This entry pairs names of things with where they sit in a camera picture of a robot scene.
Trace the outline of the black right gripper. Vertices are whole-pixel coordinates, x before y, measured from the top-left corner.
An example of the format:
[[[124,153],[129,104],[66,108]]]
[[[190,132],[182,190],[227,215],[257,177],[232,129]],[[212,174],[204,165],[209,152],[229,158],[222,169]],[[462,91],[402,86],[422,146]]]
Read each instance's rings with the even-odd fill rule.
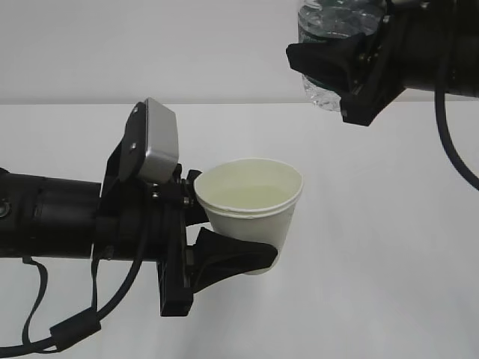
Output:
[[[407,11],[395,8],[372,34],[293,43],[286,55],[292,70],[341,95],[343,122],[369,126],[405,90],[407,27]]]

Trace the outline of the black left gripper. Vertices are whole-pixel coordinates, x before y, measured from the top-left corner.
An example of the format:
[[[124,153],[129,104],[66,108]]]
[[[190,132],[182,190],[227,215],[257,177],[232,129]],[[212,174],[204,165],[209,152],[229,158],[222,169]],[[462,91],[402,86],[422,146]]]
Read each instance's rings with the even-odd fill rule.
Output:
[[[278,250],[267,243],[243,241],[201,228],[195,244],[189,246],[186,228],[205,223],[193,190],[200,170],[189,170],[182,178],[177,165],[171,178],[151,187],[153,246],[162,317],[185,317],[194,293],[239,274],[268,269]]]

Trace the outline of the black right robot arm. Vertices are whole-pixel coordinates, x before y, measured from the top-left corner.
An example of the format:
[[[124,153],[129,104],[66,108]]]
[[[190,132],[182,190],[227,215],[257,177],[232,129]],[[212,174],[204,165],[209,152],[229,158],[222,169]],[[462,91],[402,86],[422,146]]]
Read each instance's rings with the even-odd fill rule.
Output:
[[[405,90],[478,95],[476,1],[327,1],[302,6],[292,70],[339,97],[344,122],[370,125]]]

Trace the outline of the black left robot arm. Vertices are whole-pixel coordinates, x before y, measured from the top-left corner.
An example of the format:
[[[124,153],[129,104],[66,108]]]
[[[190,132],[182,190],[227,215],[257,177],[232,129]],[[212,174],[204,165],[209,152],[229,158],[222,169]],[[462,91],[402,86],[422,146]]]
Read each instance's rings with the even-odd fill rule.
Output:
[[[277,249],[201,228],[198,171],[182,177],[175,113],[153,99],[137,103],[110,155],[102,182],[1,172],[1,256],[154,262],[159,312],[186,316],[194,295],[221,280],[270,267]]]

